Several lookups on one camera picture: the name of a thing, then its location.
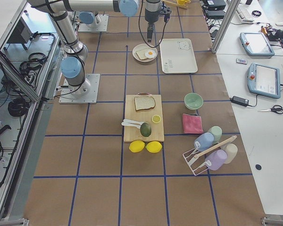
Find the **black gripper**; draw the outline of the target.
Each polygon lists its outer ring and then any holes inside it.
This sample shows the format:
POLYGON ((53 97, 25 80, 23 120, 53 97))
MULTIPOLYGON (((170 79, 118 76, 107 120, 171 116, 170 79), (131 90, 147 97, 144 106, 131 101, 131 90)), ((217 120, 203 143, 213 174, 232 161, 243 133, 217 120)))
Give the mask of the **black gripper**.
POLYGON ((148 22, 147 27, 147 42, 152 42, 153 24, 158 21, 161 11, 161 3, 159 0, 145 1, 145 20, 148 22))

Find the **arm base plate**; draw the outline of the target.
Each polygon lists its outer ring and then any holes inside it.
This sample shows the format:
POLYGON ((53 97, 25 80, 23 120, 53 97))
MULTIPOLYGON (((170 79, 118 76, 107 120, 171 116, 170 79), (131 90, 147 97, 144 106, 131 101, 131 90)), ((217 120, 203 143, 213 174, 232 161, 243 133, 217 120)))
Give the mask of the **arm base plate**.
POLYGON ((81 12, 79 14, 78 32, 106 32, 108 18, 108 15, 94 15, 92 12, 81 12))
POLYGON ((60 104, 95 104, 97 103, 98 89, 100 83, 100 74, 86 74, 85 82, 81 85, 80 88, 72 87, 68 85, 66 79, 64 79, 64 86, 61 90, 59 96, 60 104))

